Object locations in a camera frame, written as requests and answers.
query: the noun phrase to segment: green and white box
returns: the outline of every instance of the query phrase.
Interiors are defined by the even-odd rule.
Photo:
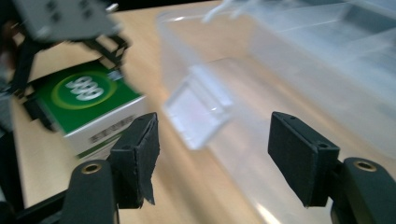
[[[145,96],[98,61],[42,77],[32,86],[37,102],[83,160],[105,159],[122,131],[147,113]]]

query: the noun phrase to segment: transparent plastic bin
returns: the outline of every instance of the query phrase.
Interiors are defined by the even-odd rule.
[[[383,71],[383,63],[387,69],[396,64],[389,53],[393,52],[392,39],[388,40],[393,37],[393,20],[378,17],[388,20],[381,29],[361,28],[357,21],[347,18],[348,13],[368,13],[364,8],[339,1],[312,2],[262,1],[258,7],[247,9],[249,15],[235,20],[230,20],[232,12],[223,12],[213,21],[202,23],[212,7],[164,12],[157,20],[162,38],[163,84],[171,93],[163,107],[165,113],[190,146],[191,139],[186,140],[190,135],[180,128],[183,124],[178,123],[177,113],[188,117],[185,120],[190,122],[184,126],[190,128],[198,105],[180,106],[178,112],[171,107],[192,102],[181,92],[198,77],[197,68],[213,77],[215,86],[231,103],[215,100],[225,108],[221,116],[226,119],[213,119],[216,122],[210,136],[199,139],[193,149],[207,146],[268,222],[331,223],[331,203],[325,209],[302,207],[267,154],[273,111],[302,119],[330,140],[337,136],[323,117],[310,117],[310,108],[296,103],[296,99],[304,98],[325,114],[325,119],[331,118],[375,150],[366,153],[339,146],[342,157],[370,160],[374,153],[386,164],[396,161],[396,105],[383,92],[396,91],[395,77],[388,70],[376,73],[381,75],[376,82],[356,77],[356,68]],[[382,60],[382,52],[386,52],[386,60]],[[216,107],[205,99],[197,102],[207,114]],[[394,166],[389,172],[396,175]]]

